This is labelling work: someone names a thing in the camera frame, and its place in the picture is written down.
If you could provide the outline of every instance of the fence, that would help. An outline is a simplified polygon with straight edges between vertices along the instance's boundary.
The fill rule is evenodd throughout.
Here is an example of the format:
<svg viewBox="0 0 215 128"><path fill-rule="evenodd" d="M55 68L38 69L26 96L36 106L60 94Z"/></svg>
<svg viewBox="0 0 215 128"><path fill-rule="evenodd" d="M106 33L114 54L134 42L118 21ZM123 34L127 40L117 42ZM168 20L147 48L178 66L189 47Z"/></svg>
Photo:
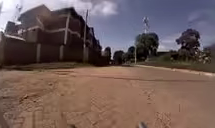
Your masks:
<svg viewBox="0 0 215 128"><path fill-rule="evenodd" d="M89 63L102 61L100 54L88 48ZM71 40L67 45L32 43L24 39L0 35L0 64L24 65L31 63L83 61L83 41Z"/></svg>

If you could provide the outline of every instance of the wall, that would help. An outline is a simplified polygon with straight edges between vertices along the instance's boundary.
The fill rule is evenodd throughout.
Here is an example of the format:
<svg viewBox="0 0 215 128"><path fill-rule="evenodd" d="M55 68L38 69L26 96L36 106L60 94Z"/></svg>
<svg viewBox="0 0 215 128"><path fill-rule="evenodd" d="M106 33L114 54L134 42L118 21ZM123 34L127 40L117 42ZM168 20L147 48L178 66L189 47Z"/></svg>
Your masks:
<svg viewBox="0 0 215 128"><path fill-rule="evenodd" d="M59 46L41 44L40 62L57 62L59 61L59 54Z"/></svg>
<svg viewBox="0 0 215 128"><path fill-rule="evenodd" d="M36 62L37 44L7 37L4 38L4 41L3 63L5 65Z"/></svg>

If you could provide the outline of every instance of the road edge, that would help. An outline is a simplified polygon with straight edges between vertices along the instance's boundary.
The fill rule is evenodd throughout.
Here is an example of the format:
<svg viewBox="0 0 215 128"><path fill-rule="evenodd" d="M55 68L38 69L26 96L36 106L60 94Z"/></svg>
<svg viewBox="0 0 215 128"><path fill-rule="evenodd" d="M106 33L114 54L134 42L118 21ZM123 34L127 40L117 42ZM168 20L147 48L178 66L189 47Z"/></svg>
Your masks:
<svg viewBox="0 0 215 128"><path fill-rule="evenodd" d="M204 76L208 76L208 77L215 77L215 73L210 73L210 72L201 72L201 71L178 69L178 68L155 67L155 66L147 66L147 65L132 65L132 66L143 67L143 68L155 68L155 69L161 69L161 70L177 71L177 72L191 73L191 74L196 74L196 75L204 75Z"/></svg>

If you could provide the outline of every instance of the grass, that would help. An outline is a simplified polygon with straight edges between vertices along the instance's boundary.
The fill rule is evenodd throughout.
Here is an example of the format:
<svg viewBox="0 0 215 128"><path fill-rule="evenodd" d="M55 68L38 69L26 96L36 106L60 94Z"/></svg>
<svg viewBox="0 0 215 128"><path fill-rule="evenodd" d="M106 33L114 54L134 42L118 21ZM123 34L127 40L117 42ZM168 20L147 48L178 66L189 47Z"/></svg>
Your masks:
<svg viewBox="0 0 215 128"><path fill-rule="evenodd" d="M170 61L149 61L141 62L141 65L166 67L166 68L178 68L178 69L189 69L195 71L211 72L215 73L215 61L210 64L199 64L191 62L170 62Z"/></svg>

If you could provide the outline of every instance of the roof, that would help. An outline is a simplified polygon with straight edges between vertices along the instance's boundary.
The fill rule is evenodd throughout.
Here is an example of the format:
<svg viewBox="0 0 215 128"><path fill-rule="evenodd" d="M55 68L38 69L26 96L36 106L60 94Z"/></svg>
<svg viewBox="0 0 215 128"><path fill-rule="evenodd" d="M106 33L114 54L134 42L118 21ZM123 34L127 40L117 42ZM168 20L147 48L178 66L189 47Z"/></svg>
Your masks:
<svg viewBox="0 0 215 128"><path fill-rule="evenodd" d="M20 15L20 17L18 18L18 20L22 20L23 17L25 16L38 16L38 15L50 15L51 14L51 11L49 10L49 8L47 8L44 4L40 5L40 6L37 6L37 7L34 7L30 10L27 10L26 12L22 13Z"/></svg>

